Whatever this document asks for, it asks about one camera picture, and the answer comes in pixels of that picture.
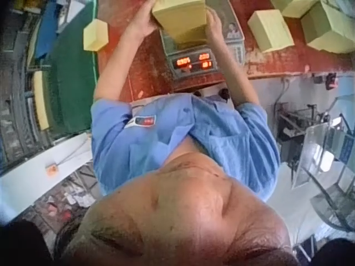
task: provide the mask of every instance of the red table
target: red table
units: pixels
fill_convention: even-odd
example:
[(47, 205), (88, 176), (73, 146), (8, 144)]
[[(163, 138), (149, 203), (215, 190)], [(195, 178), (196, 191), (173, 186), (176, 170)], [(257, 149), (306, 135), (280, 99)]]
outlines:
[[(109, 44), (98, 53), (99, 72), (103, 71), (121, 34), (143, 0), (99, 0), (98, 18), (109, 24)], [(309, 67), (311, 72), (350, 71), (349, 55), (332, 54), (308, 47), (300, 19), (286, 18), (295, 46), (280, 51), (261, 53), (247, 22), (254, 11), (272, 9), (270, 0), (231, 0), (245, 35), (245, 71), (251, 79), (272, 76), (299, 75)], [(145, 39), (139, 48), (124, 85), (121, 100), (131, 102), (151, 96), (192, 91), (224, 81), (219, 73), (174, 81), (165, 61), (159, 32)]]

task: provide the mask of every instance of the person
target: person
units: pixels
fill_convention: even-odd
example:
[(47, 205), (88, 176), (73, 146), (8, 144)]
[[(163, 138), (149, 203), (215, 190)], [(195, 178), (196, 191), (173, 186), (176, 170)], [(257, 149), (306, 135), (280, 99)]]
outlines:
[(229, 23), (227, 39), (240, 39), (240, 38), (242, 38), (242, 35), (240, 34), (240, 31), (238, 30), (236, 24)]
[(94, 170), (105, 195), (59, 233), (64, 265), (297, 265), (283, 220), (265, 201), (280, 164), (266, 112), (230, 54), (216, 12), (206, 35), (236, 110), (193, 94), (133, 117), (119, 101), (144, 38), (147, 0), (102, 72), (92, 106)]

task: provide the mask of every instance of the metal machine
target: metal machine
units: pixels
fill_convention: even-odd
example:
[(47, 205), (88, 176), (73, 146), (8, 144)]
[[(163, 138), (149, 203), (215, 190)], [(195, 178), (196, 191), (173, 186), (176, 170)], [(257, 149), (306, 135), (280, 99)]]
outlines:
[[(230, 1), (206, 0), (206, 4), (217, 11), (222, 21), (225, 42), (236, 60), (241, 65), (244, 65), (245, 37)], [(219, 71), (215, 56), (207, 45), (179, 50), (176, 43), (167, 33), (161, 30), (160, 35), (164, 53), (174, 79)]]

